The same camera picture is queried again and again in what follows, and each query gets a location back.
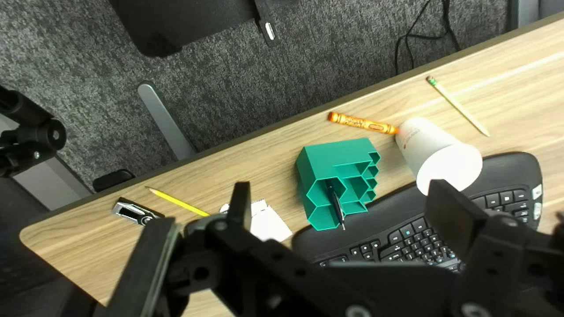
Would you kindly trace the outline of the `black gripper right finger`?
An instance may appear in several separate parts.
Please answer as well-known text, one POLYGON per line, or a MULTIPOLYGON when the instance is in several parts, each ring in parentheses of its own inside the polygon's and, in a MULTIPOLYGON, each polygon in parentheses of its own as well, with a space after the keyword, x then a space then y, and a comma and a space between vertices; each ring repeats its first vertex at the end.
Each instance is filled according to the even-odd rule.
POLYGON ((490 218, 446 179, 430 181, 425 216, 458 259, 467 257, 478 232, 490 218))

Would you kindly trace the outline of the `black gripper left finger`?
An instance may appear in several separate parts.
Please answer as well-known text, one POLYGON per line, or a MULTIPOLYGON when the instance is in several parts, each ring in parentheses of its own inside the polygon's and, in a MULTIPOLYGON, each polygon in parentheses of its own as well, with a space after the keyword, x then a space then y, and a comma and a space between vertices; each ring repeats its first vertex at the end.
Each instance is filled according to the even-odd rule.
POLYGON ((109 317, 171 317, 166 273, 176 246, 173 218, 157 218, 143 227, 109 301, 109 317))

